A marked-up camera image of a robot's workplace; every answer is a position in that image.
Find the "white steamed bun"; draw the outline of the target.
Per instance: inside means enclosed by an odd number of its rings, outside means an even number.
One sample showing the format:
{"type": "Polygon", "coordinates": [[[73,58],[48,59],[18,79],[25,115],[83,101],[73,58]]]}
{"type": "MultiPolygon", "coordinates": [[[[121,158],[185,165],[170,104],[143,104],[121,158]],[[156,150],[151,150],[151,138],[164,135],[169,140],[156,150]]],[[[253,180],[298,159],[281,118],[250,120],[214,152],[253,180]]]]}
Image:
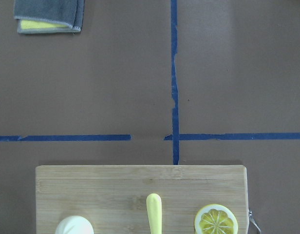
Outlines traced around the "white steamed bun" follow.
{"type": "Polygon", "coordinates": [[[94,234],[94,229],[89,220],[82,216],[73,215],[60,221],[55,234],[94,234]]]}

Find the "yellow plastic knife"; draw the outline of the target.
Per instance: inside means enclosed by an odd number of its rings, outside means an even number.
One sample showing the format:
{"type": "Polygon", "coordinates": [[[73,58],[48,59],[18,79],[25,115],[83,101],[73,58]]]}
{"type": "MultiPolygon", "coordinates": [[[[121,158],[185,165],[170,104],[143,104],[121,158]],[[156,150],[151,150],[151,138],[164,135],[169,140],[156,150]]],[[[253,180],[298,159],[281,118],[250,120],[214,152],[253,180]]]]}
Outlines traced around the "yellow plastic knife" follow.
{"type": "Polygon", "coordinates": [[[158,194],[146,198],[147,215],[151,234],[162,234],[162,200],[158,194]]]}

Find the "bamboo cutting board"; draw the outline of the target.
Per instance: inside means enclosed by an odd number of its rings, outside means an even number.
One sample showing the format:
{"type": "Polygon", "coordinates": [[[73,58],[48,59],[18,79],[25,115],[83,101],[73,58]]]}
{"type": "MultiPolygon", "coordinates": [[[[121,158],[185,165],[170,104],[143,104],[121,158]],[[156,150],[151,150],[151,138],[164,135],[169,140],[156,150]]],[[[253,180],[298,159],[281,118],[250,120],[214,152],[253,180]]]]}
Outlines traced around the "bamboo cutting board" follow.
{"type": "Polygon", "coordinates": [[[192,234],[196,213],[221,204],[248,231],[247,173],[243,165],[48,165],[36,168],[36,228],[53,234],[71,215],[97,234],[148,234],[146,198],[162,199],[163,233],[192,234]]]}

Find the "lemon slice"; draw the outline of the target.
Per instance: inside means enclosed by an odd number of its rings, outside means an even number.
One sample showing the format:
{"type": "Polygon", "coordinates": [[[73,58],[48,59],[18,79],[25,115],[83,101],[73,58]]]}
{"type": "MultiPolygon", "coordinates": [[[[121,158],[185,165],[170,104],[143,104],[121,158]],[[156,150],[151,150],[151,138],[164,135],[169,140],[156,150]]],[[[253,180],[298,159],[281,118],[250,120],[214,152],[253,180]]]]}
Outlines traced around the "lemon slice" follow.
{"type": "Polygon", "coordinates": [[[194,219],[196,234],[237,234],[238,222],[233,212],[220,204],[202,207],[194,219]]]}

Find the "grey folded cloth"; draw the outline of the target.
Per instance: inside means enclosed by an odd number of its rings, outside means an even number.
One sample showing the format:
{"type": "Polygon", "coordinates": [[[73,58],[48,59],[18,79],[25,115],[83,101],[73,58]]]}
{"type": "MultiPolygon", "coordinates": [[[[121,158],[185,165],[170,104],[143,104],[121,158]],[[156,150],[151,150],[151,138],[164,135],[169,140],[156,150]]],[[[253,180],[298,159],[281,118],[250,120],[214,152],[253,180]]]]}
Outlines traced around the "grey folded cloth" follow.
{"type": "Polygon", "coordinates": [[[20,34],[79,33],[84,14],[83,0],[16,0],[14,19],[20,34]],[[51,29],[22,29],[21,20],[34,20],[66,25],[51,29]]]}

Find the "yellow sponge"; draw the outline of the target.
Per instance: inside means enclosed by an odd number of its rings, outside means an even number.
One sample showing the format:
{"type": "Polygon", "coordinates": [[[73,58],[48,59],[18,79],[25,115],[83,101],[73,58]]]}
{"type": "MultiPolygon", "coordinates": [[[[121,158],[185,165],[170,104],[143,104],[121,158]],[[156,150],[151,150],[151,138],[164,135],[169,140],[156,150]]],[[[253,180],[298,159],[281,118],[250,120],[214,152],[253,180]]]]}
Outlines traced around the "yellow sponge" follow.
{"type": "Polygon", "coordinates": [[[66,27],[66,25],[63,24],[34,21],[34,20],[21,20],[20,26],[22,29],[51,29],[51,28],[66,27]]]}

